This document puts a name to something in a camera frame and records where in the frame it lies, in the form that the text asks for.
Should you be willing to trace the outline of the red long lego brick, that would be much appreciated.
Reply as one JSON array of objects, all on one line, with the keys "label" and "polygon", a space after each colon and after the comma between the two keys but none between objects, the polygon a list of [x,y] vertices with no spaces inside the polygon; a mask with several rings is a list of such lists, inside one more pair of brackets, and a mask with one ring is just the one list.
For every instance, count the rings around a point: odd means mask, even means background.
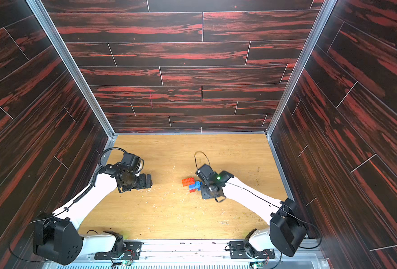
[{"label": "red long lego brick", "polygon": [[190,186],[190,185],[195,185],[195,179],[194,179],[194,177],[182,179],[182,185],[183,185],[184,187]]}]

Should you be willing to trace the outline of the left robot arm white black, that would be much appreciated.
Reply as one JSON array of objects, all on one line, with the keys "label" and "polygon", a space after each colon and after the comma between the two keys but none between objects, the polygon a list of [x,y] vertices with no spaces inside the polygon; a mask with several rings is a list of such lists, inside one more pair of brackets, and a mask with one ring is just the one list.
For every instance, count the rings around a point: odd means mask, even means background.
[{"label": "left robot arm white black", "polygon": [[33,253],[60,265],[76,258],[100,253],[108,258],[131,254],[124,238],[115,232],[80,235],[78,230],[87,215],[113,190],[120,193],[133,189],[150,189],[152,178],[116,163],[99,168],[89,185],[51,214],[42,213],[34,222]]}]

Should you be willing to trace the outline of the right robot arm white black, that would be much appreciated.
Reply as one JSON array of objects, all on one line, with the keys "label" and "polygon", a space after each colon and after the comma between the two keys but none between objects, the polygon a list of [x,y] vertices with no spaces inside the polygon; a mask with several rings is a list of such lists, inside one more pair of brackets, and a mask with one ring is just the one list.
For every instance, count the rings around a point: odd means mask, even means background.
[{"label": "right robot arm white black", "polygon": [[300,247],[307,229],[296,216],[296,203],[267,196],[241,182],[227,171],[217,173],[204,164],[196,171],[201,181],[203,199],[218,198],[233,200],[258,215],[268,227],[253,229],[244,239],[244,251],[251,258],[258,257],[267,249],[275,248],[282,254],[293,257]]}]

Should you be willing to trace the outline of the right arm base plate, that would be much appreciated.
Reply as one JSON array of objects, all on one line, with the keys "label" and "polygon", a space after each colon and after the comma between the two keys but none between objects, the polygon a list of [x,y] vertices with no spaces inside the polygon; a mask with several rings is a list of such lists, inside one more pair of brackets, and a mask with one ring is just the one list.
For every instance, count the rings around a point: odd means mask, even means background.
[{"label": "right arm base plate", "polygon": [[255,250],[249,243],[244,241],[229,241],[224,248],[229,252],[231,259],[274,259],[275,253],[272,249],[264,251]]}]

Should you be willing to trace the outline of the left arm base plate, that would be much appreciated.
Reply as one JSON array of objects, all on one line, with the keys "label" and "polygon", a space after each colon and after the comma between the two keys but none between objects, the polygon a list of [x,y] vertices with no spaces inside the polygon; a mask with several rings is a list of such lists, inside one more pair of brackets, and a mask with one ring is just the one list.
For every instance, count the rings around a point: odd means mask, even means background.
[{"label": "left arm base plate", "polygon": [[115,246],[110,252],[97,252],[95,260],[101,261],[133,261],[141,255],[143,243],[140,241],[124,241]]}]

